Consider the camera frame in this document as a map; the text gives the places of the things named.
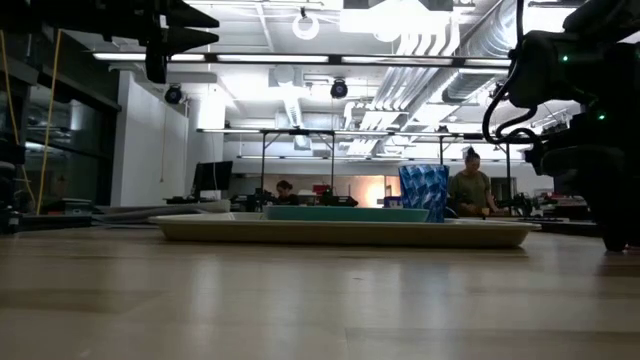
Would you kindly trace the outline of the black computer monitor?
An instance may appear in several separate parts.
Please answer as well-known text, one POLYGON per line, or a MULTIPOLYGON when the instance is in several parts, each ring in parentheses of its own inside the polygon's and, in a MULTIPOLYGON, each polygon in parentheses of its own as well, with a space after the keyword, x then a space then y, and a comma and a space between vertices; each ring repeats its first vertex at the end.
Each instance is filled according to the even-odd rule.
POLYGON ((232 161, 198 163, 195 168, 191 195, 195 199, 200 199, 202 191, 227 191, 232 168, 232 161))

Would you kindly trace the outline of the blue patterned cup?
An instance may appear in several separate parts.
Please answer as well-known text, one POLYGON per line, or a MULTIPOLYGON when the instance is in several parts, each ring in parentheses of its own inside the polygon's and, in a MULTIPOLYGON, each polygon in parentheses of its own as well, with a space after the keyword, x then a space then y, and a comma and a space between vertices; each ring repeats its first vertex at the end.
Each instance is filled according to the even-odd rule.
POLYGON ((404 208, 426 210, 428 223, 443 223, 448 198, 449 167, 414 164, 399 168, 404 208))

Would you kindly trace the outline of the silver ventilation duct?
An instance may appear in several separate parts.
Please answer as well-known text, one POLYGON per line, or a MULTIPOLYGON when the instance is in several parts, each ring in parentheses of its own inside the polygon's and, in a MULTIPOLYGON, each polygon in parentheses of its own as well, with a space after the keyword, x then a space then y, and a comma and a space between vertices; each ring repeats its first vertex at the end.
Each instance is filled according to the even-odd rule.
MULTIPOLYGON (((456 50, 462 57, 506 57, 515 47, 517 0, 501 0, 477 29, 456 50)), ((458 71, 442 98, 449 103, 468 101, 479 89, 491 82, 494 74, 471 74, 458 71)))

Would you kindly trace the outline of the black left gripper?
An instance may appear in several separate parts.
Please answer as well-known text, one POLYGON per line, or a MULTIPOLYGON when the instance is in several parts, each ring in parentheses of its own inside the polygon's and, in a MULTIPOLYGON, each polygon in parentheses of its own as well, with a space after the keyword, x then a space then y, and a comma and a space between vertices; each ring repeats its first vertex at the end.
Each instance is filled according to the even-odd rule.
MULTIPOLYGON (((114 36, 137 39, 145 48, 145 71, 153 83, 165 83, 167 55, 183 53, 219 41, 214 33, 190 28, 169 28, 166 37, 166 54, 162 50, 164 40, 160 26, 160 13, 155 0, 104 0, 107 12, 105 41, 114 36)), ((168 26, 218 28, 219 21, 197 10, 184 0, 167 0, 166 23, 168 26)))

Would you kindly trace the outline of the standing person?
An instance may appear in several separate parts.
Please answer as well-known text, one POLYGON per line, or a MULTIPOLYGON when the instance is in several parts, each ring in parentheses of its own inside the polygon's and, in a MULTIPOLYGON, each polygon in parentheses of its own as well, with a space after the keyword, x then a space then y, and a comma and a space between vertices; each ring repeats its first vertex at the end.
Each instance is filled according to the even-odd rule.
POLYGON ((490 179, 480 170, 480 165, 479 154, 469 147, 464 158, 464 168, 449 182, 451 205, 460 217, 488 216, 499 212, 492 196, 490 179))

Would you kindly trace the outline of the seated person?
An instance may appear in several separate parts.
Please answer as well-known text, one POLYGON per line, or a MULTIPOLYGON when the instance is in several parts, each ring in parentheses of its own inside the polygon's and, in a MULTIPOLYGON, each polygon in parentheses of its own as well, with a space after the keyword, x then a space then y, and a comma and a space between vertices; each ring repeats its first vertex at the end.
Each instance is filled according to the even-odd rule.
POLYGON ((293 185, 286 181, 280 180, 276 184, 276 190, 278 192, 278 204, 279 205, 298 205, 299 197, 293 193, 293 185))

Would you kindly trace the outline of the teal round plate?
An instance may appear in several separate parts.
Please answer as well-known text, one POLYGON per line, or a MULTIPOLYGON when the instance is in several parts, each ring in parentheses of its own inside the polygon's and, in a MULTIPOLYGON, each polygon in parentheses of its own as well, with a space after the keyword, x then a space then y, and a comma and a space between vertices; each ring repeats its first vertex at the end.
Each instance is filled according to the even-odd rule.
POLYGON ((280 221, 425 223, 429 218, 428 210, 404 208, 274 205, 263 212, 267 220, 280 221))

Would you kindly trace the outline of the black background workstation frame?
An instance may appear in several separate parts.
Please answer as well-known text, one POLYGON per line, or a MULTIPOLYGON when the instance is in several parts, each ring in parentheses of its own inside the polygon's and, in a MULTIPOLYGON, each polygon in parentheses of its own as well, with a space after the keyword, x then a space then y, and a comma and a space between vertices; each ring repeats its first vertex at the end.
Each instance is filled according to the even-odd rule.
POLYGON ((329 160, 330 166, 330 188, 334 187, 335 177, 335 149, 336 149, 336 137, 340 136, 356 136, 362 135, 365 137, 384 138, 393 136, 406 136, 406 137, 434 137, 437 139, 439 145, 439 163, 444 163, 444 139, 452 138, 459 140, 483 140, 483 137, 479 133, 446 133, 446 132, 394 132, 394 131, 346 131, 346 130, 326 130, 326 129, 306 129, 306 128, 282 128, 282 129, 249 129, 249 128, 223 128, 223 129, 204 129, 198 128, 199 133, 219 133, 219 134, 260 134, 262 137, 262 149, 260 155, 261 161, 261 189, 264 189, 264 176, 266 169, 266 149, 269 147, 267 143, 267 136, 269 134, 276 134, 277 136, 286 134, 289 136, 304 136, 307 138, 316 135, 322 140, 327 148, 330 150, 330 156, 277 156, 280 160, 329 160))

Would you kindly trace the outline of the beige plastic tray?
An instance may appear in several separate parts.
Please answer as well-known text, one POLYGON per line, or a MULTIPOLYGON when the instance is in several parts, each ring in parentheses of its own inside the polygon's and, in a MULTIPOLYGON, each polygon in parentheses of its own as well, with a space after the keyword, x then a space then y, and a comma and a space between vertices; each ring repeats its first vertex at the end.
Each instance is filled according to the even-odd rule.
POLYGON ((171 241, 423 248, 517 248, 541 226, 447 219, 443 223, 268 220, 248 213, 151 217, 171 241))

